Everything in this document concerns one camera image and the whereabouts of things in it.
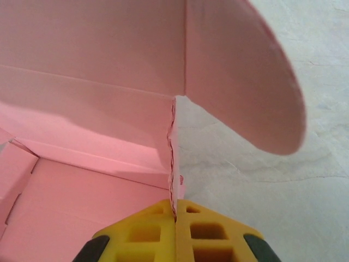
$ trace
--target cardboard box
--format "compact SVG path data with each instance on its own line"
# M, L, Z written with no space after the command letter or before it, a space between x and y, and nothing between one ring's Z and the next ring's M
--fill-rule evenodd
M246 1L11 1L0 16L0 261L70 261L99 229L184 195L175 96L256 147L305 110Z

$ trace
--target white surface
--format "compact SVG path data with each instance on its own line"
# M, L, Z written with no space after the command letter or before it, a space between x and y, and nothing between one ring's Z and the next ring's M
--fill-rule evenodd
M349 260L349 1L253 0L286 50L308 108L302 149L251 146L178 98L186 198L262 232L283 262Z

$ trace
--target square hole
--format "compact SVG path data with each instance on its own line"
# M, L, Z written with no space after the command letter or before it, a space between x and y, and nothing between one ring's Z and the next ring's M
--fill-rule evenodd
M186 207L186 212L187 213L200 213L200 210L199 209L196 209L192 206L187 206Z
M194 247L195 262L237 262L232 248Z
M192 239L228 239L224 228L218 223L193 223L190 233Z
M119 253L117 255L117 262L154 262L154 252L131 252Z
M159 242L161 227L158 225L139 225L131 229L129 242Z

